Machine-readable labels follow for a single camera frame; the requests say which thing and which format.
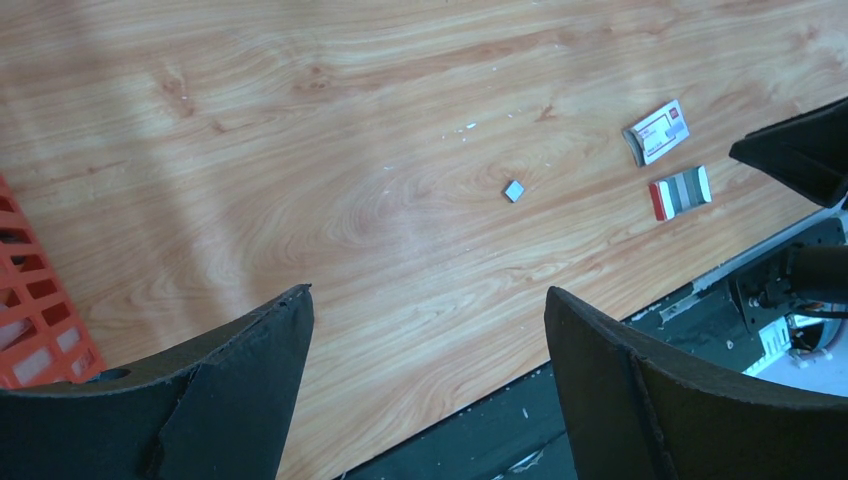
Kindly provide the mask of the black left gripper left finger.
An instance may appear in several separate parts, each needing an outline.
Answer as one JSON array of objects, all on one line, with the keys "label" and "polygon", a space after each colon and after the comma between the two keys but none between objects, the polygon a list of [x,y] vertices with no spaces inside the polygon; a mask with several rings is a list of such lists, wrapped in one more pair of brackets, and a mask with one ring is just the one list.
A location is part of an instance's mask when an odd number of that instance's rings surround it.
[{"label": "black left gripper left finger", "polygon": [[310,288],[84,383],[1,394],[5,479],[272,479],[314,328]]}]

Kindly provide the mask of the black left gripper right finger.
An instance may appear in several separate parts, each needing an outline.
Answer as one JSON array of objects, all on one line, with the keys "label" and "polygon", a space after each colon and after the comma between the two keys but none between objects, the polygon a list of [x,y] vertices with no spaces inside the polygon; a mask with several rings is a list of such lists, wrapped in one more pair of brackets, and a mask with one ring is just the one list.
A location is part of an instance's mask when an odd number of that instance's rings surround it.
[{"label": "black left gripper right finger", "polygon": [[544,326],[582,479],[843,479],[847,401],[750,377],[558,287]]}]

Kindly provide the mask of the strip of staples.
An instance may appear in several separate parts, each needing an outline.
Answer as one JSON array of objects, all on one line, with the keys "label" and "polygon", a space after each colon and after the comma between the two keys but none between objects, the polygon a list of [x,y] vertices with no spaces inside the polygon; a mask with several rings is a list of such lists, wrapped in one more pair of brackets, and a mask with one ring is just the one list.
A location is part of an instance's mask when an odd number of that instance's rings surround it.
[{"label": "strip of staples", "polygon": [[713,201],[704,165],[654,181],[648,189],[655,218],[660,222],[672,220]]}]

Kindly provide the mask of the small staple box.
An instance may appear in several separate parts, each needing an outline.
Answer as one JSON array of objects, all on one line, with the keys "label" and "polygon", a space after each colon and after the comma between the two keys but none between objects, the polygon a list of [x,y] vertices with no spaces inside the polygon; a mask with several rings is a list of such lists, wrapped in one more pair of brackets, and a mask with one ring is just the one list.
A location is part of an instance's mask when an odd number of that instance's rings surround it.
[{"label": "small staple box", "polygon": [[667,154],[690,136],[680,102],[674,99],[622,131],[638,167]]}]

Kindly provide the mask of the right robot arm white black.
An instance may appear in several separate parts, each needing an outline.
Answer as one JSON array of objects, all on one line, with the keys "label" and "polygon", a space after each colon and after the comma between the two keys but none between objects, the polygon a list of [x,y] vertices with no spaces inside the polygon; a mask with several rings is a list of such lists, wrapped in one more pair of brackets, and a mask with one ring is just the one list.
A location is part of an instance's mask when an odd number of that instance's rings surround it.
[{"label": "right robot arm white black", "polygon": [[[759,170],[812,203],[847,210],[847,100],[747,134],[729,156]],[[847,303],[847,247],[793,245],[765,264],[766,276],[744,301],[760,307],[823,302]]]}]

